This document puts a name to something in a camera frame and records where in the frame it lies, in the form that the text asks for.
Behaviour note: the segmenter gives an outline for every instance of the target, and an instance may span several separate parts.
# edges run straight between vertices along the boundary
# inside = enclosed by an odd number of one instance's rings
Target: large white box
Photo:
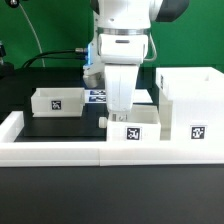
[[[157,68],[161,140],[224,139],[224,75],[211,67]]]

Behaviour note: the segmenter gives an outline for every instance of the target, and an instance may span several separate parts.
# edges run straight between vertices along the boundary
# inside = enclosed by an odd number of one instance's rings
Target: white box
[[[37,88],[31,97],[34,117],[77,117],[85,105],[84,88]]]
[[[147,141],[160,140],[160,120],[157,107],[133,105],[127,122],[107,122],[107,141]]]
[[[224,76],[211,67],[157,68],[161,140],[224,138]]]

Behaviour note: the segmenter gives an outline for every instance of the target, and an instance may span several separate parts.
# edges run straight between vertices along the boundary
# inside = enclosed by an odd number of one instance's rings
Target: cable
[[[75,49],[69,49],[69,50],[61,50],[61,51],[47,51],[41,54],[36,55],[35,57],[29,59],[28,61],[26,61],[23,65],[22,68],[27,68],[29,67],[34,61],[36,61],[37,59],[43,58],[44,56],[47,55],[52,55],[52,54],[68,54],[68,53],[76,53]]]
[[[20,7],[20,9],[21,9],[23,15],[25,16],[25,18],[26,18],[26,20],[27,20],[27,22],[28,22],[28,24],[29,24],[29,26],[30,26],[32,32],[33,32],[33,35],[34,35],[35,40],[36,40],[36,42],[37,42],[37,46],[38,46],[38,48],[39,48],[40,53],[43,53],[43,51],[42,51],[42,47],[41,47],[41,44],[40,44],[40,41],[39,41],[39,38],[38,38],[38,36],[37,36],[37,33],[36,33],[36,31],[35,31],[35,29],[34,29],[32,23],[31,23],[31,21],[30,21],[28,15],[27,15],[25,9],[23,8],[23,6],[22,6],[21,4],[19,4],[19,7]],[[43,64],[43,67],[45,67],[45,61],[44,61],[44,59],[42,59],[42,64]]]
[[[157,52],[156,52],[156,46],[154,44],[154,41],[152,39],[152,35],[151,34],[149,36],[149,40],[150,40],[151,45],[152,45],[153,57],[152,58],[149,58],[149,59],[146,58],[146,59],[144,59],[144,61],[146,61],[146,62],[153,62],[157,58]]]
[[[47,56],[44,56],[44,57],[40,57],[40,58],[36,58],[36,60],[38,59],[42,59],[42,58],[46,58],[46,59],[66,59],[66,60],[85,60],[84,57],[75,57],[75,58],[71,58],[71,57],[47,57]]]

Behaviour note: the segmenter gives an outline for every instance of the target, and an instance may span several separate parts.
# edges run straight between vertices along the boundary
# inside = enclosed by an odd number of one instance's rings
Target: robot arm
[[[91,0],[97,15],[98,64],[103,65],[107,108],[114,121],[125,121],[131,111],[139,66],[148,43],[154,45],[151,21],[173,21],[188,5],[189,0]],[[156,53],[148,61],[155,59]]]

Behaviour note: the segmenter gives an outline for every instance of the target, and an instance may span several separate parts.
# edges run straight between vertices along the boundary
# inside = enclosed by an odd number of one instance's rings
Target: small white box
[[[107,122],[107,141],[147,141],[160,140],[160,120],[157,107],[133,105],[126,122]]]
[[[31,97],[34,117],[77,117],[85,105],[84,88],[37,88]]]

